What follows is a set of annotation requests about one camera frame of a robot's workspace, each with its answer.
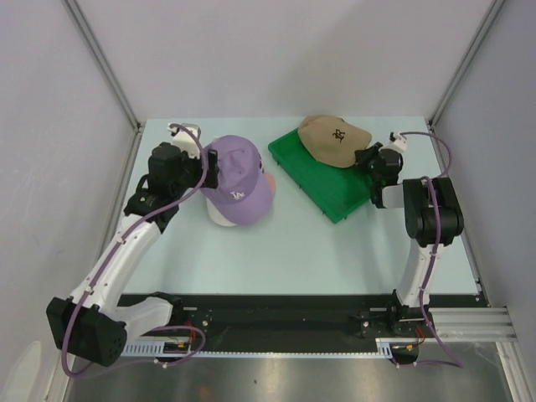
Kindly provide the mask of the purple cap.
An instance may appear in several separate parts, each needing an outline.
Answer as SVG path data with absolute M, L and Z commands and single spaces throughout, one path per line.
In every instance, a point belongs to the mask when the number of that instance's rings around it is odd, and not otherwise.
M 201 193 L 228 220 L 240 226 L 256 224 L 271 210 L 274 197 L 265 178 L 255 144 L 245 137 L 226 135 L 204 148 L 218 152 L 219 185 Z

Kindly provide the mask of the tan cap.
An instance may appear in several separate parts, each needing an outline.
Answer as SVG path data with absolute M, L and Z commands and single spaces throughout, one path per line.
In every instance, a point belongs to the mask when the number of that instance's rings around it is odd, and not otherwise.
M 302 145 L 317 161 L 335 168 L 355 164 L 355 152 L 365 150 L 372 134 L 330 115 L 306 117 L 297 130 Z

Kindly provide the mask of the white NY cap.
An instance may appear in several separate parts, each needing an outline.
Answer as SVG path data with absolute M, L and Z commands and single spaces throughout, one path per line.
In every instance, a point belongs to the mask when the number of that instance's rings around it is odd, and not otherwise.
M 236 226 L 235 223 L 231 222 L 230 220 L 226 219 L 214 206 L 214 204 L 207 198 L 206 199 L 207 204 L 207 211 L 210 219 L 217 225 L 222 227 L 234 227 Z

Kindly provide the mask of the pink LA cap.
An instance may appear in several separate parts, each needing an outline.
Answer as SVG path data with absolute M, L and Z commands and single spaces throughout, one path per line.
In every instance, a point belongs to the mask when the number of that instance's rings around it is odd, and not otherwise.
M 265 174 L 266 181 L 268 182 L 271 190 L 271 196 L 275 197 L 276 195 L 276 180 L 274 176 L 270 173 Z

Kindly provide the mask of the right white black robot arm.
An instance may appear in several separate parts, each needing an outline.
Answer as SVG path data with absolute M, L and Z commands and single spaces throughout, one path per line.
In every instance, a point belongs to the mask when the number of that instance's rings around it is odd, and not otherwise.
M 371 181 L 371 201 L 378 209 L 402 209 L 410 252 L 402 278 L 385 313 L 370 320 L 405 336 L 425 325 L 434 266 L 441 253 L 461 235 L 464 218 L 447 177 L 399 180 L 402 151 L 377 142 L 355 152 L 356 168 Z

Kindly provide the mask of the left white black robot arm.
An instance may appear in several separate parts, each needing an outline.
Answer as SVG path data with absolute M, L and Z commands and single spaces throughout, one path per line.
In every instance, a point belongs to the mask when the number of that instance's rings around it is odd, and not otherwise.
M 46 308 L 62 368 L 70 378 L 80 378 L 85 371 L 70 368 L 69 356 L 110 367 L 129 342 L 149 332 L 179 332 L 190 341 L 206 341 L 204 332 L 187 321 L 178 296 L 157 291 L 130 307 L 119 307 L 118 302 L 179 204 L 199 188 L 217 188 L 218 175 L 215 150 L 190 157 L 168 142 L 152 150 L 148 171 L 138 181 L 116 234 L 94 268 L 68 297 L 55 297 Z

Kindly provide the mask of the green plastic tray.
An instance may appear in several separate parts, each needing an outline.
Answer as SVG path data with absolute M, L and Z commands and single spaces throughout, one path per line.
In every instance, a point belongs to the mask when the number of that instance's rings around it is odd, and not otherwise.
M 370 201 L 371 180 L 356 168 L 316 161 L 302 145 L 297 130 L 270 142 L 276 164 L 334 224 Z

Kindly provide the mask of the left aluminium corner post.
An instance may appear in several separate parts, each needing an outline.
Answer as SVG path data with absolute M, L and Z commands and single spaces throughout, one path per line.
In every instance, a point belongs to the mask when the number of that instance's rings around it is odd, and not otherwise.
M 97 69 L 100 71 L 100 74 L 107 84 L 111 94 L 120 107 L 123 116 L 128 121 L 129 126 L 135 133 L 139 132 L 141 122 L 139 122 L 137 119 L 131 103 L 127 99 L 121 83 L 117 79 L 110 62 L 106 57 L 103 48 L 101 47 L 100 41 L 91 27 L 89 19 L 85 16 L 85 13 L 79 2 L 75 0 L 61 0 L 60 2 L 64 6 L 73 25 L 78 31 L 91 58 L 95 62 Z

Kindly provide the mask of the aluminium corner post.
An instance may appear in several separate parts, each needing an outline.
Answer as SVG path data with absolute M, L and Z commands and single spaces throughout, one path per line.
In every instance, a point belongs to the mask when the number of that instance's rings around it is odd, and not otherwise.
M 85 16 L 85 13 L 79 2 L 75 0 L 61 0 L 60 2 L 64 6 L 73 25 L 78 31 L 91 58 L 95 62 L 97 69 L 100 71 L 100 74 L 107 84 L 111 94 L 120 107 L 123 116 L 128 121 L 129 126 L 135 133 L 139 132 L 141 122 L 139 122 L 137 119 L 131 103 L 127 99 L 121 83 L 117 79 L 110 62 L 106 57 L 103 48 L 101 47 L 100 41 L 91 27 L 89 19 Z
M 499 19 L 504 8 L 509 4 L 507 0 L 493 0 L 491 1 L 487 11 L 485 12 L 482 21 L 478 24 L 477 30 L 474 33 L 469 45 L 466 48 L 465 53 L 462 55 L 460 62 L 458 63 L 453 76 L 449 80 L 447 87 L 442 92 L 439 101 L 437 102 L 433 112 L 427 120 L 428 127 L 434 131 L 446 108 L 451 103 L 458 87 L 464 80 L 469 69 L 477 57 L 480 49 L 484 45 L 487 36 L 492 31 L 495 23 Z

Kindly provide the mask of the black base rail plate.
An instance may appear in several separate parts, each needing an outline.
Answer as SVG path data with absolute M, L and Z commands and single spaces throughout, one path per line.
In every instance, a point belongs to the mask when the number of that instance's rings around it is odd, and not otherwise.
M 181 295 L 168 323 L 191 324 L 213 353 L 363 353 L 378 338 L 430 340 L 425 325 L 389 330 L 370 320 L 385 313 L 392 295 Z

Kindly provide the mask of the right aluminium corner post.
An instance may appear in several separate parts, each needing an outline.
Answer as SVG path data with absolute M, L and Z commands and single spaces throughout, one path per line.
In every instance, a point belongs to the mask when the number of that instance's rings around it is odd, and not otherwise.
M 478 24 L 477 30 L 474 33 L 469 45 L 466 48 L 465 53 L 462 55 L 460 62 L 458 63 L 453 76 L 449 80 L 447 87 L 442 92 L 439 101 L 437 102 L 433 112 L 427 120 L 428 127 L 434 131 L 446 108 L 451 103 L 458 87 L 464 80 L 469 69 L 477 57 L 480 49 L 484 45 L 487 36 L 492 31 L 495 23 L 499 19 L 504 8 L 509 4 L 507 0 L 493 0 L 491 1 L 487 11 L 485 12 L 482 21 Z

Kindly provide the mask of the aluminium frame beam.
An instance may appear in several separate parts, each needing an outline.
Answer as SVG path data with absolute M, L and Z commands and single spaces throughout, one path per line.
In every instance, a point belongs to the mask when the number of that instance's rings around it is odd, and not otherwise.
M 69 349 L 95 348 L 120 345 L 148 336 L 174 336 L 168 333 L 168 323 L 176 306 L 156 298 L 120 307 L 113 312 L 102 312 L 97 307 L 77 307 L 71 301 L 54 299 L 47 308 L 47 317 L 57 344 L 68 343 Z M 430 319 L 425 324 L 431 334 L 437 333 L 442 337 L 449 333 L 484 338 L 510 333 L 510 320 L 504 311 L 443 308 L 428 309 L 427 315 Z M 178 325 L 176 329 L 180 336 L 205 336 L 191 324 Z

